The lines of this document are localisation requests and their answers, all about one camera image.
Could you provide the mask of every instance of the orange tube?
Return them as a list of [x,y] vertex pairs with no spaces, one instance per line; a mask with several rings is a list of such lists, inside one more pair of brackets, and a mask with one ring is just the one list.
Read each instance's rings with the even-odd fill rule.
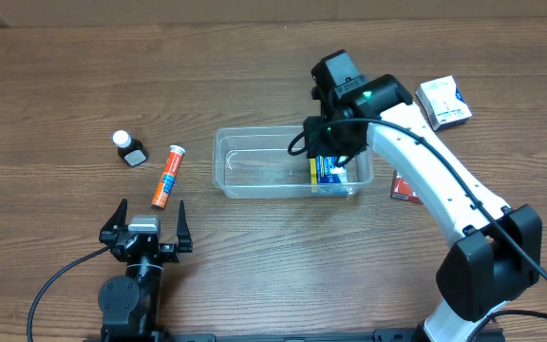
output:
[[158,183],[156,195],[153,197],[153,200],[151,200],[151,205],[157,206],[161,209],[166,207],[166,202],[170,196],[170,191],[172,191],[172,185],[175,183],[175,178],[179,172],[180,161],[182,161],[182,156],[184,155],[184,148],[176,145],[170,145],[168,161],[166,161],[166,165],[161,173],[160,183]]

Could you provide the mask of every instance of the black bottle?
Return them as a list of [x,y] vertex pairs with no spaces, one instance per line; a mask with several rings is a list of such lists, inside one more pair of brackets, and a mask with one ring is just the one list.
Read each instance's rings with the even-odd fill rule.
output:
[[113,134],[113,142],[118,146],[118,155],[128,166],[141,165],[149,157],[147,151],[142,147],[142,142],[130,137],[124,130]]

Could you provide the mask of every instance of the wood grain surface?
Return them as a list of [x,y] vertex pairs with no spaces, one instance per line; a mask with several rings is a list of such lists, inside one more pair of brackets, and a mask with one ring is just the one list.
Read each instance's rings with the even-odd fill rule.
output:
[[[392,169],[355,198],[227,199],[212,181],[225,126],[299,124],[318,113],[310,70],[345,48],[369,77],[411,91],[453,74],[474,117],[440,137],[513,206],[544,222],[547,269],[547,18],[386,20],[0,30],[0,341],[26,341],[28,308],[70,261],[100,248],[122,198],[149,203],[167,145],[187,149],[168,208],[185,200],[194,253],[166,267],[160,323],[174,333],[365,332],[413,327],[441,298],[447,247],[422,205],[389,198]],[[111,134],[151,153],[128,168]],[[124,266],[99,256],[54,283],[36,341],[101,327],[97,292]],[[547,312],[541,280],[510,307]],[[547,341],[547,321],[500,319],[509,341]]]

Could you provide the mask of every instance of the white cap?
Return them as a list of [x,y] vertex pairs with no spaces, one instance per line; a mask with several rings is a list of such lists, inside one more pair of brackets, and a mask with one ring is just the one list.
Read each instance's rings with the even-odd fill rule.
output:
[[115,133],[113,133],[113,142],[119,147],[119,148],[126,148],[132,143],[132,138],[130,138],[130,135],[128,132],[124,130],[119,130]]
[[176,152],[181,154],[182,156],[185,155],[185,149],[178,145],[170,145],[170,152]]

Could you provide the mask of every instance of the plastic bin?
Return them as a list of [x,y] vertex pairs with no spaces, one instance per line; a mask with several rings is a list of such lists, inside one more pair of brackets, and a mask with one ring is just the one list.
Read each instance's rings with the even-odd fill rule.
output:
[[[372,149],[346,166],[348,182],[311,184],[306,155],[287,149],[302,126],[229,127],[215,134],[213,181],[232,199],[283,199],[353,196],[374,180]],[[301,140],[295,149],[301,149]]]

